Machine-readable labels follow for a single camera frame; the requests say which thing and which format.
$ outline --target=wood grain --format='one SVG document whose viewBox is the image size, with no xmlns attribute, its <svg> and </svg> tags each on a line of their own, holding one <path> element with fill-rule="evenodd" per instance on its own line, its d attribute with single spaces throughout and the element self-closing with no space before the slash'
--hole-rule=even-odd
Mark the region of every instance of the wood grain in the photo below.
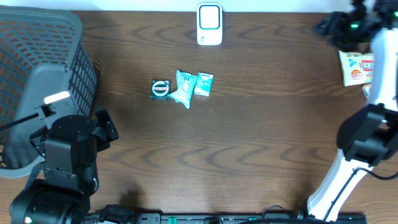
<svg viewBox="0 0 398 224">
<path fill-rule="evenodd" d="M 204 47 L 195 13 L 75 13 L 100 75 L 96 105 L 120 133 L 98 154 L 92 210 L 293 210 L 330 168 L 341 122 L 365 102 L 360 86 L 343 86 L 337 51 L 312 34 L 324 14 L 225 13 L 223 43 Z M 152 101 L 150 81 L 170 79 L 176 89 L 178 69 L 215 74 L 211 96 L 194 96 L 189 110 Z M 397 169 L 395 157 L 375 171 Z M 8 223 L 26 179 L 0 181 L 0 219 Z M 396 223 L 397 187 L 365 177 L 343 211 Z"/>
</svg>

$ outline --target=light blue wrapper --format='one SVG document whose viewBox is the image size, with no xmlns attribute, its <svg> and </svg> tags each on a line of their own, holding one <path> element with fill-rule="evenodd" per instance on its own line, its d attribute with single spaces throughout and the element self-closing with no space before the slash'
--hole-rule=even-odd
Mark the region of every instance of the light blue wrapper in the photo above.
<svg viewBox="0 0 398 224">
<path fill-rule="evenodd" d="M 212 84 L 213 84 L 213 75 L 199 72 L 197 85 L 193 92 L 196 95 L 210 96 Z"/>
<path fill-rule="evenodd" d="M 195 88 L 195 84 L 197 83 L 197 78 L 194 75 L 191 75 L 186 72 L 180 72 L 177 70 L 177 91 L 169 94 L 168 96 L 171 99 L 174 99 L 177 103 L 182 103 L 184 106 L 189 109 L 193 94 L 193 89 Z"/>
</svg>

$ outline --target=white background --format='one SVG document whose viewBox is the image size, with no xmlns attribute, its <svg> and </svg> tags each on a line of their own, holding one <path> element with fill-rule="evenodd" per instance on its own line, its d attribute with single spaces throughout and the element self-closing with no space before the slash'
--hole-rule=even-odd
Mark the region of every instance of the white background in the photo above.
<svg viewBox="0 0 398 224">
<path fill-rule="evenodd" d="M 226 12 L 350 11 L 351 0 L 218 0 Z M 372 6 L 375 0 L 367 0 Z M 201 0 L 1 0 L 7 6 L 66 10 L 196 11 Z"/>
</svg>

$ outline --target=gray basket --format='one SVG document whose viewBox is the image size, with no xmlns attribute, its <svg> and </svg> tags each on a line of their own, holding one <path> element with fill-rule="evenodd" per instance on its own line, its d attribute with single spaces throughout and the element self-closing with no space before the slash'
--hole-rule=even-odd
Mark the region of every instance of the gray basket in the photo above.
<svg viewBox="0 0 398 224">
<path fill-rule="evenodd" d="M 93 108 L 97 77 L 81 44 L 81 21 L 67 11 L 0 6 L 0 125 L 35 113 L 46 96 L 69 91 L 79 114 Z M 0 133 L 0 177 L 22 177 L 43 159 L 32 119 Z"/>
</svg>

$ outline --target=package with red text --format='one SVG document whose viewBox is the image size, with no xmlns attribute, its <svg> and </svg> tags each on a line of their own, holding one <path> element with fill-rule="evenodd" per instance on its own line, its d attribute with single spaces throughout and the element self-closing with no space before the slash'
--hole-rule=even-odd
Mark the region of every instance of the package with red text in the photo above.
<svg viewBox="0 0 398 224">
<path fill-rule="evenodd" d="M 372 82 L 373 54 L 339 51 L 344 86 Z"/>
</svg>

